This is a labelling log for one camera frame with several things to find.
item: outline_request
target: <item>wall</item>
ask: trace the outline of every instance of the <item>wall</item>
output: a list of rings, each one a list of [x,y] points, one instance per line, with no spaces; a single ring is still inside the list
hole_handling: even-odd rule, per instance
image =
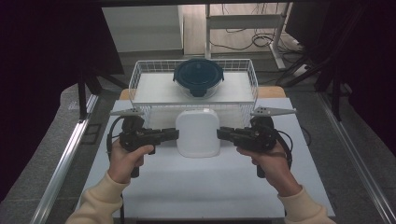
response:
[[[182,49],[178,6],[102,10],[118,52]]]

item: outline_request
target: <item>white plastic container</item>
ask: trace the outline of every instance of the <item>white plastic container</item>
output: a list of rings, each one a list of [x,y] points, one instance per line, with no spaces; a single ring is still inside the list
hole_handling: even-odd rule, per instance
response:
[[[178,152],[187,158],[218,156],[220,140],[217,138],[219,117],[209,108],[185,110],[177,116]]]

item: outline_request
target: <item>bowl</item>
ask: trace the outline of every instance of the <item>bowl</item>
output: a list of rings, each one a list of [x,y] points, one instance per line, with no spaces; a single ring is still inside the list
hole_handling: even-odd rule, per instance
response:
[[[184,95],[206,99],[216,93],[224,74],[218,64],[208,59],[190,59],[175,69],[173,80]]]

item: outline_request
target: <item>black curtain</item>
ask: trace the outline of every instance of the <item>black curtain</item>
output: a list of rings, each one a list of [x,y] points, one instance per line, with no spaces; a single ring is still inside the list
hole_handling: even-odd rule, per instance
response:
[[[350,104],[396,155],[396,2],[369,1],[338,61]]]
[[[3,200],[52,123],[62,91],[81,71],[123,70],[100,7],[2,1],[0,22]]]

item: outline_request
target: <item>person's arm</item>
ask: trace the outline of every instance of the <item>person's arm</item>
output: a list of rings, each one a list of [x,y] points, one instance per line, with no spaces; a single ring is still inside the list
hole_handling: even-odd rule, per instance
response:
[[[143,165],[144,155],[150,153],[153,146],[144,146],[128,152],[113,143],[110,167],[103,179],[95,186],[86,189],[81,195],[80,208],[67,220],[67,224],[113,223],[112,214],[122,206],[122,191],[130,184],[134,167]]]
[[[287,224],[333,224],[327,216],[327,209],[314,202],[291,173],[283,147],[276,143],[274,149],[259,153],[237,148],[242,155],[249,156],[252,163],[260,165],[270,185],[278,192],[278,198],[285,206]]]

